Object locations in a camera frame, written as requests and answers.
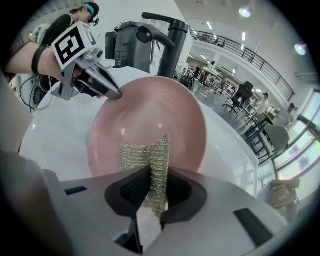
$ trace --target black fisheye border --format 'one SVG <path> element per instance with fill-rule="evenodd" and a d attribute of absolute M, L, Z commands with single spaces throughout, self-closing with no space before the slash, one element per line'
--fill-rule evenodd
<path fill-rule="evenodd" d="M 17 36 L 18 32 L 27 23 L 29 18 L 44 4 L 46 0 L 33 1 L 2 1 L 1 2 L 1 58 L 0 67 L 3 67 L 10 57 L 10 46 Z M 319 23 L 320 4 L 317 1 L 303 0 L 294 1 L 271 1 L 293 24 L 304 42 L 307 43 L 309 52 L 312 56 L 316 70 L 319 72 L 319 42 L 317 42 L 317 32 Z M 287 240 L 283 244 L 275 245 L 274 255 L 297 254 L 299 250 L 308 254 L 318 251 L 317 234 L 319 231 L 319 199 L 320 190 L 316 192 L 313 208 L 308 213 L 309 216 L 303 218 L 296 226 L 292 226 Z M 14 255 L 14 253 L 24 254 L 32 253 L 33 255 L 53 255 L 38 240 L 36 240 L 28 230 L 22 225 L 20 220 L 14 215 L 12 210 L 6 204 L 3 194 L 0 197 L 1 209 L 1 233 L 2 255 Z"/>

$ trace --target black slot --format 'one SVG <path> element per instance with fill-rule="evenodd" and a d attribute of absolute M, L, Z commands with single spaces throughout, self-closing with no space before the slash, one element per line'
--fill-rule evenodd
<path fill-rule="evenodd" d="M 77 193 L 80 193 L 80 192 L 83 192 L 86 190 L 88 190 L 88 189 L 84 186 L 77 186 L 77 187 L 65 189 L 64 191 L 67 196 L 70 196 L 70 195 L 74 195 L 74 194 L 77 194 Z"/>
<path fill-rule="evenodd" d="M 249 209 L 240 209 L 233 213 L 257 247 L 262 246 L 273 237 L 271 232 Z"/>

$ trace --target ceiling light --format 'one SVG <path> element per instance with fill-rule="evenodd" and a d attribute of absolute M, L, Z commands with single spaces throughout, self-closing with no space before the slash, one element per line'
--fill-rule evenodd
<path fill-rule="evenodd" d="M 207 21 L 206 23 L 208 24 L 209 29 L 211 29 L 211 30 L 212 30 L 212 27 L 211 27 L 211 25 L 210 25 L 209 21 Z"/>
<path fill-rule="evenodd" d="M 300 55 L 305 55 L 307 53 L 307 45 L 297 43 L 294 46 L 295 51 Z"/>
<path fill-rule="evenodd" d="M 251 11 L 249 10 L 249 8 L 241 8 L 239 10 L 239 13 L 241 16 L 245 18 L 249 18 L 251 16 Z"/>

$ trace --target chair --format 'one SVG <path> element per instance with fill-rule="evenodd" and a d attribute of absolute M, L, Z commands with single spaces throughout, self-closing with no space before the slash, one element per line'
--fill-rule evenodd
<path fill-rule="evenodd" d="M 240 84 L 238 91 L 231 98 L 233 105 L 224 104 L 223 106 L 227 106 L 227 107 L 231 108 L 230 113 L 233 111 L 236 114 L 238 114 L 236 112 L 235 108 L 243 108 L 244 107 L 245 102 L 247 100 L 249 100 L 253 95 L 253 92 L 252 92 L 253 88 L 254 88 L 254 86 L 249 82 L 245 82 L 244 84 Z"/>
<path fill-rule="evenodd" d="M 265 131 L 265 133 L 267 134 L 269 141 L 270 141 L 271 145 L 273 146 L 273 149 L 272 149 L 270 143 L 268 142 L 268 139 L 266 138 L 266 136 L 262 133 L 262 131 Z M 262 148 L 260 148 L 258 151 L 256 151 L 256 149 L 255 149 L 255 145 L 257 143 L 253 142 L 253 140 L 257 137 L 260 139 L 260 141 L 262 143 Z M 277 125 L 271 125 L 271 124 L 267 123 L 264 126 L 264 129 L 259 129 L 259 132 L 257 134 L 252 135 L 251 137 L 249 137 L 246 140 L 246 142 L 252 148 L 252 150 L 256 156 L 259 155 L 262 150 L 266 151 L 265 155 L 260 156 L 258 158 L 260 160 L 260 159 L 263 159 L 264 157 L 268 156 L 261 163 L 259 163 L 259 165 L 261 165 L 265 161 L 267 161 L 268 159 L 273 158 L 277 154 L 281 153 L 288 145 L 289 139 L 290 139 L 289 134 L 284 127 L 277 126 Z"/>

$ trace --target railing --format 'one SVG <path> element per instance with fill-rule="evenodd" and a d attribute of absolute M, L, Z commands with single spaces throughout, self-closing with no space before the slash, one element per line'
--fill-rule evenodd
<path fill-rule="evenodd" d="M 220 35 L 195 30 L 191 30 L 190 34 L 194 40 L 207 42 L 209 44 L 224 48 L 250 62 L 278 87 L 287 101 L 290 101 L 292 96 L 295 95 L 294 90 L 292 90 L 285 79 L 268 62 L 266 62 L 254 51 L 242 46 L 240 43 Z"/>

